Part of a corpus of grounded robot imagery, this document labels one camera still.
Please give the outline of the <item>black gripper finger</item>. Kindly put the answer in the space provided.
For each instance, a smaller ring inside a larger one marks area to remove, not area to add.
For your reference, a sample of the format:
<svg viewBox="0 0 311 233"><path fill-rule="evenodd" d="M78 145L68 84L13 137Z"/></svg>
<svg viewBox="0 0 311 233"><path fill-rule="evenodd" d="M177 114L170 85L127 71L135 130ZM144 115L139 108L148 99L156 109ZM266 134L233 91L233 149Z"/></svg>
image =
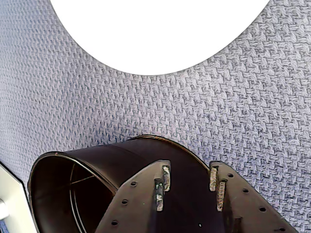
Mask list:
<svg viewBox="0 0 311 233"><path fill-rule="evenodd" d="M171 186L171 162L157 160L124 182L95 232L154 233L156 216L164 208Z"/></svg>
<svg viewBox="0 0 311 233"><path fill-rule="evenodd" d="M216 208L223 216L226 233L297 232L232 167L220 161L209 166L209 189L216 193Z"/></svg>

